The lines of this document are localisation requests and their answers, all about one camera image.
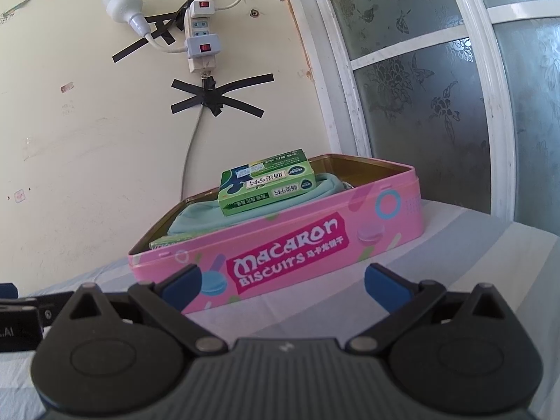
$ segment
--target light blue cloth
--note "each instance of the light blue cloth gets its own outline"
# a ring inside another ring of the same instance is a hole
[[[331,196],[344,191],[342,182],[332,174],[315,175],[317,186],[312,191],[306,192],[301,196],[291,197],[280,202],[274,202],[254,208],[253,210],[242,211],[230,216],[224,216],[217,200],[209,202],[198,202],[187,206],[173,221],[167,232],[168,235],[185,232],[212,232],[223,227],[230,227],[234,224],[242,223],[250,219],[266,216],[272,213],[286,210],[306,202],[323,197]]]

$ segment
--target white bedsheet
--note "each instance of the white bedsheet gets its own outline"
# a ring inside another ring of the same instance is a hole
[[[336,336],[341,343],[386,315],[363,287],[377,261],[413,281],[436,279],[453,290],[491,282],[516,311],[544,361],[531,410],[560,418],[560,241],[453,205],[424,202],[424,235],[369,260],[307,282],[190,317],[232,343],[240,336]],[[126,259],[36,294],[67,291],[92,280],[106,292],[134,283]],[[29,376],[33,352],[0,355],[0,420],[33,420],[43,407]]]

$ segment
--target blue gripper pad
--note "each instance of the blue gripper pad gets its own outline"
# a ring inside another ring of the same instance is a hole
[[[12,283],[0,284],[0,299],[16,299],[18,298],[18,288]]]
[[[198,265],[178,271],[157,285],[157,292],[165,302],[183,311],[201,292],[202,272]]]
[[[363,284],[368,295],[389,313],[409,302],[416,292],[415,284],[379,264],[370,264],[366,268]]]

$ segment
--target barcode label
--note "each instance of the barcode label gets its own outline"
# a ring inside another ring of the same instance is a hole
[[[246,169],[243,169],[241,171],[237,171],[237,178],[241,178],[244,177],[245,175],[249,175],[252,174],[253,172],[258,172],[261,171],[262,169],[264,169],[264,164],[263,163],[259,163],[259,164],[255,164],[254,166],[250,166],[247,167]]]

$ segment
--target cream wall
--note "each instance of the cream wall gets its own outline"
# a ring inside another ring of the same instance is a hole
[[[22,1],[0,0],[0,14]],[[172,12],[184,1],[144,0],[144,13]],[[253,8],[259,17],[249,16]],[[275,81],[229,94],[264,109],[262,119],[227,107],[217,118],[205,111],[187,193],[267,155],[328,152],[286,1],[243,0],[212,23],[223,49],[218,85],[269,72]],[[149,46],[114,64],[111,56],[135,40],[101,0],[32,0],[0,25],[0,282],[21,293],[123,257],[179,201],[198,109],[171,114],[170,105],[190,95],[170,85],[200,78],[184,56]],[[61,93],[69,82],[74,88]],[[16,203],[19,190],[26,198]]]

